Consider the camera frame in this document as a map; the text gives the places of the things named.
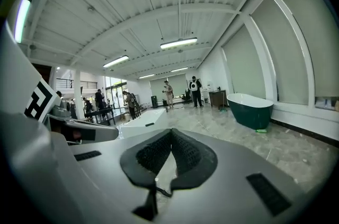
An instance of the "desk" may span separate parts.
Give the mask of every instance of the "desk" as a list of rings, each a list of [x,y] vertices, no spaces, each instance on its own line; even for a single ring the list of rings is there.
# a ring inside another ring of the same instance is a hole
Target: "desk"
[[[121,126],[124,138],[141,135],[158,129],[168,128],[166,109],[148,110],[138,118]]]
[[[111,107],[87,113],[87,114],[85,114],[85,118],[95,117],[96,123],[98,124],[96,116],[107,114],[107,113],[110,113],[110,112],[112,113],[112,119],[113,119],[113,122],[114,122],[114,125],[115,125],[114,114],[113,114],[113,110],[112,110]]]
[[[209,92],[209,96],[211,106],[216,106],[217,108],[228,106],[226,91],[211,91]]]

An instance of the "pants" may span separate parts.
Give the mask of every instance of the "pants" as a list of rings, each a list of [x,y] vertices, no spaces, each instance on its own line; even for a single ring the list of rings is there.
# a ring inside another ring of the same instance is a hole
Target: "pants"
[[[169,106],[173,105],[173,96],[171,94],[170,95],[166,94],[166,96],[167,96],[167,104]]]
[[[200,90],[197,91],[192,91],[193,94],[193,101],[194,101],[194,107],[197,107],[197,100],[199,102],[199,106],[202,106],[201,104],[201,94],[200,94]]]
[[[129,114],[131,115],[132,119],[134,120],[136,118],[136,112],[133,107],[128,107]]]

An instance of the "white ceiling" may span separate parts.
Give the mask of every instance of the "white ceiling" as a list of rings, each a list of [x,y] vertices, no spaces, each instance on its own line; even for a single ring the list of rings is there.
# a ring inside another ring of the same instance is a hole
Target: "white ceiling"
[[[179,0],[41,1],[32,1],[21,44],[32,61],[135,79],[199,66],[246,0],[180,0],[180,10]],[[191,37],[197,44],[160,48]],[[29,44],[36,50],[27,52]],[[130,60],[104,72],[104,64],[122,55]]]

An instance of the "railing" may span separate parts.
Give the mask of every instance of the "railing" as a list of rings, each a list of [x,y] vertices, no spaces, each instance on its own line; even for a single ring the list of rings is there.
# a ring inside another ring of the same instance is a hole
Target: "railing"
[[[56,86],[59,88],[74,88],[74,80],[57,78]],[[97,89],[97,82],[80,81],[80,87]]]

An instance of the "black mesh pad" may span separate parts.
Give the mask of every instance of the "black mesh pad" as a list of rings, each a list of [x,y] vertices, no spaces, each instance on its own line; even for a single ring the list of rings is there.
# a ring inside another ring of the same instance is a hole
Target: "black mesh pad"
[[[171,190],[198,187],[217,168],[217,155],[210,147],[177,129],[167,129],[127,149],[120,158],[120,165],[134,185],[155,189],[155,177],[171,150],[178,173],[171,182]]]

